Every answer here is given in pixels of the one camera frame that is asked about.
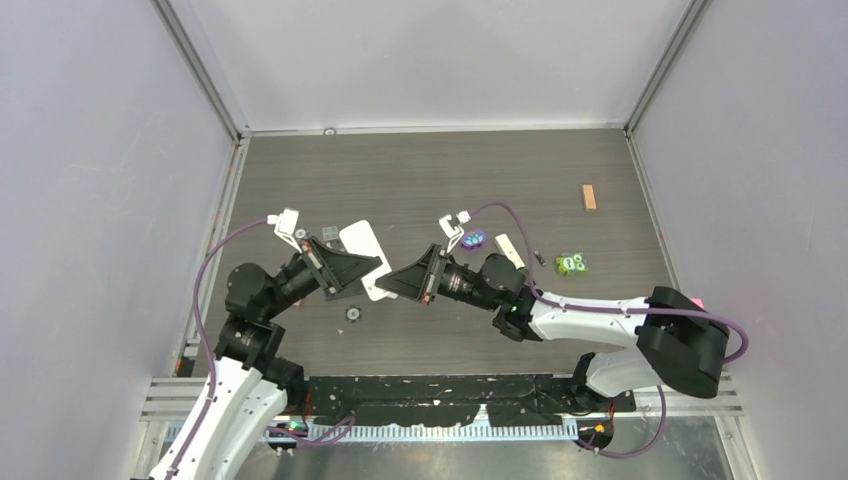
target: wooden block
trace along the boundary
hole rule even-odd
[[[591,185],[583,185],[583,208],[587,212],[594,212],[598,208],[595,205],[595,189]]]

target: gray floor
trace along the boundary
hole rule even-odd
[[[595,187],[596,212],[583,211],[584,183]],[[537,274],[545,290],[628,298],[669,284],[619,130],[254,138],[230,226],[291,207],[320,237],[322,227],[364,218],[396,269],[418,259],[430,243],[446,244],[440,216],[492,200],[518,211],[548,260]],[[471,226],[492,237],[506,232],[523,248],[503,211],[487,211]],[[490,251],[494,245],[458,257],[476,269]],[[559,276],[553,259],[566,251],[583,252],[590,272]],[[292,253],[269,229],[247,233],[224,249],[207,320],[213,344],[226,317],[229,271],[255,262],[276,273]],[[363,309],[356,324],[344,320],[352,303]],[[424,307],[404,299],[371,303],[367,297],[326,302],[315,293],[277,318],[287,329],[279,354],[302,364],[308,375],[569,373],[580,355],[603,350],[580,341],[515,343],[491,326],[492,316],[447,298]],[[195,375],[205,371],[199,364]]]

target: purple toy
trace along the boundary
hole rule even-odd
[[[464,250],[476,250],[486,244],[486,232],[483,230],[472,230],[466,232],[460,239],[459,244]]]

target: green toy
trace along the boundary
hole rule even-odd
[[[589,266],[582,253],[563,253],[556,258],[557,272],[562,275],[576,275],[589,271]]]

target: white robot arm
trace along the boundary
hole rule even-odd
[[[585,410],[603,411],[627,390],[662,384],[699,398],[718,393],[730,332],[699,318],[704,310],[673,288],[656,287],[650,297],[629,300],[567,298],[527,285],[525,274],[504,255],[489,255],[474,272],[438,244],[376,285],[419,303],[443,295],[497,311],[492,324],[515,341],[570,338],[623,347],[581,357],[571,388]]]
[[[315,237],[297,241],[292,236],[297,216],[297,211],[286,210],[268,217],[274,233],[297,252],[277,275],[245,263],[228,276],[224,303],[229,316],[215,347],[214,368],[187,427],[147,480],[231,479],[274,417],[286,405],[302,405],[307,388],[303,367],[275,357],[285,329],[272,318],[318,289],[327,299],[365,293],[391,296],[368,289],[369,283],[363,282],[384,263],[382,251],[346,253]],[[350,246],[373,247],[369,240],[374,234],[367,222],[355,225]]]

